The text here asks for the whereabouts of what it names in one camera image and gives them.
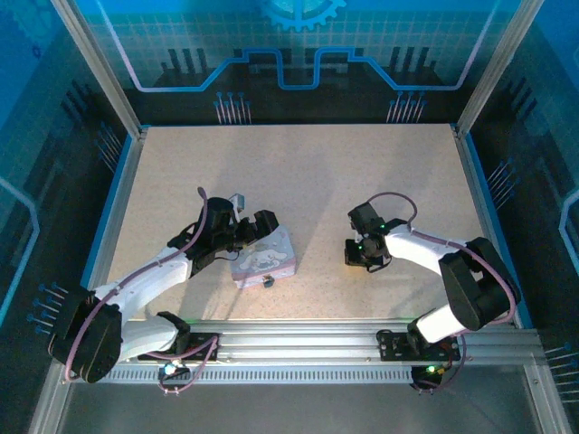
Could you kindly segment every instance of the gear logo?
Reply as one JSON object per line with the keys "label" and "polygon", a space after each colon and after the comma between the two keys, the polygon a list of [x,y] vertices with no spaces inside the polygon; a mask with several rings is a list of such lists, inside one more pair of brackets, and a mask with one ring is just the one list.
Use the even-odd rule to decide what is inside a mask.
{"label": "gear logo", "polygon": [[301,32],[306,27],[314,30],[316,24],[326,25],[340,6],[346,6],[345,0],[261,0],[261,14],[285,31],[293,27]]}
{"label": "gear logo", "polygon": [[50,0],[0,0],[2,11],[11,14],[20,30],[33,42],[43,42],[51,35]]}

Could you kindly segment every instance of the beige tabletop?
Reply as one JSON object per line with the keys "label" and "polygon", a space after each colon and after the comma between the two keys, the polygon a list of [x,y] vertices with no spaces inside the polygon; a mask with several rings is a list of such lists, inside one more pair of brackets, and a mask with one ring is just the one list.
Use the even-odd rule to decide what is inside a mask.
{"label": "beige tabletop", "polygon": [[[216,261],[151,302],[139,317],[184,319],[416,317],[446,302],[441,280],[402,259],[375,274],[344,264],[347,213],[393,190],[418,204],[416,228],[450,237],[481,234],[448,125],[152,127],[139,161],[109,278],[154,257],[197,220],[209,196],[245,195],[288,227],[297,275],[273,288],[238,290]],[[374,203],[386,221],[407,218],[402,199]]]}

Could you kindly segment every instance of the small box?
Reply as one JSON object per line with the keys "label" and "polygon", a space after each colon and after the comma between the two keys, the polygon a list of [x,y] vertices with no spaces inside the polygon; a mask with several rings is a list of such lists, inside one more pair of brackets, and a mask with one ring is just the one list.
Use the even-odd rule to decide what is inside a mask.
{"label": "small box", "polygon": [[237,288],[271,285],[272,280],[296,274],[296,255],[285,226],[240,251],[232,262],[232,278]]}

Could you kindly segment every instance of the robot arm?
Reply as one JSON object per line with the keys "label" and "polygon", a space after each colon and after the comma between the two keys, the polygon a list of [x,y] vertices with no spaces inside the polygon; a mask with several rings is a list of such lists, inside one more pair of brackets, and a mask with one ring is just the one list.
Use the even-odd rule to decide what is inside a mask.
{"label": "robot arm", "polygon": [[[132,322],[129,319],[148,302],[213,263],[216,253],[240,251],[275,231],[278,221],[273,212],[256,212],[255,222],[248,218],[240,219],[243,202],[239,194],[230,200],[210,198],[205,224],[195,244],[186,247],[198,231],[201,216],[198,222],[184,228],[158,255],[144,264],[156,266],[140,274],[128,274],[137,275],[111,297],[90,322],[74,356],[72,370],[86,382],[97,382],[117,360],[150,352],[183,353],[190,346],[189,325],[185,321],[168,312],[161,312],[146,321]],[[163,260],[173,255],[172,259]],[[83,288],[69,291],[52,329],[48,351],[53,358],[66,362],[87,316],[126,277],[94,291]]]}
{"label": "robot arm", "polygon": [[[385,222],[370,203],[352,210],[354,240],[346,240],[346,264],[365,267],[369,272],[385,268],[392,258],[407,259],[442,277],[449,304],[416,318],[409,325],[409,341],[419,353],[425,345],[476,331],[509,309],[508,297],[500,284],[472,257],[456,247],[428,241],[424,234],[394,219]],[[520,293],[490,241],[455,241],[476,252],[507,281],[518,303]]]}

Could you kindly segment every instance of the glass panel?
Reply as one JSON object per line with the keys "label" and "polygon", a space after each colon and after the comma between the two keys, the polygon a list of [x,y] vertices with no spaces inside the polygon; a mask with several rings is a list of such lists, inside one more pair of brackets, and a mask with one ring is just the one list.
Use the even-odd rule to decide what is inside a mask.
{"label": "glass panel", "polygon": [[127,133],[49,2],[1,2],[0,28],[0,431],[15,433],[51,361],[58,298],[39,286],[79,285]]}
{"label": "glass panel", "polygon": [[[530,315],[547,348],[579,344],[578,24],[576,5],[545,1],[471,131]],[[571,364],[556,373],[569,369],[577,371]],[[566,377],[566,401],[576,397],[569,392],[577,378]],[[576,420],[579,407],[569,404],[575,405],[569,409]]]}
{"label": "glass panel", "polygon": [[140,120],[191,125],[454,122],[518,0],[78,3]]}

